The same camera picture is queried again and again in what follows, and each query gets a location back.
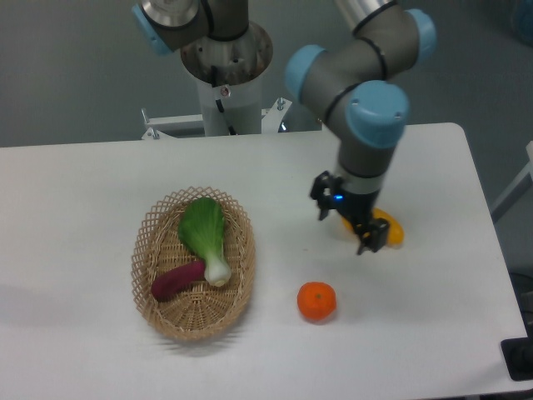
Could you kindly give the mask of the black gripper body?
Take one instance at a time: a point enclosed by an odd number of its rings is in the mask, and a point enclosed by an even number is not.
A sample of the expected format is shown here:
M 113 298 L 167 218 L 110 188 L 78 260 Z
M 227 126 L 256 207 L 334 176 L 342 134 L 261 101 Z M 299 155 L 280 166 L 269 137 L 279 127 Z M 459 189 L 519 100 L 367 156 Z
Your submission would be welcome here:
M 330 199 L 328 206 L 346 220 L 367 225 L 381 191 L 381 176 L 361 177 L 339 171 L 328 178 Z

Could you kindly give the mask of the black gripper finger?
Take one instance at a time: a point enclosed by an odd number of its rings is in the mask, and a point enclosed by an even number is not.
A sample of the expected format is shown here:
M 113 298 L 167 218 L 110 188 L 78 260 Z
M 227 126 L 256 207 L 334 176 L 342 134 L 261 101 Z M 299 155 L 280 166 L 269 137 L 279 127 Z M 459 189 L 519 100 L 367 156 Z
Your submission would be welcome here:
M 318 219 L 324 220 L 331 210 L 337 210 L 343 202 L 340 177 L 325 171 L 318 175 L 310 191 L 310 198 L 316 202 L 319 209 Z
M 365 251 L 377 253 L 387 243 L 390 223 L 384 218 L 372 218 L 366 224 L 357 224 L 354 233 L 358 236 L 360 244 L 357 255 L 362 255 Z

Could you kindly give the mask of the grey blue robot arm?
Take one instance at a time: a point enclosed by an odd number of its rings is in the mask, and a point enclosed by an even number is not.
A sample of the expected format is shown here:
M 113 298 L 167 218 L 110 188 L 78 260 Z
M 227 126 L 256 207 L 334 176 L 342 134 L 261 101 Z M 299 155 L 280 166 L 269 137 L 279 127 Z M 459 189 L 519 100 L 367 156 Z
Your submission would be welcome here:
M 311 198 L 322 217 L 338 212 L 361 251 L 379 251 L 390 223 L 373 208 L 410 104 L 390 78 L 426 60 L 436 28 L 421 10 L 395 1 L 340 1 L 352 42 L 339 52 L 307 45 L 289 59 L 288 92 L 340 142 L 336 168 L 316 177 Z M 154 52 L 179 53 L 197 82 L 208 136 L 259 133 L 262 76 L 273 55 L 270 37 L 245 1 L 139 1 L 132 14 Z

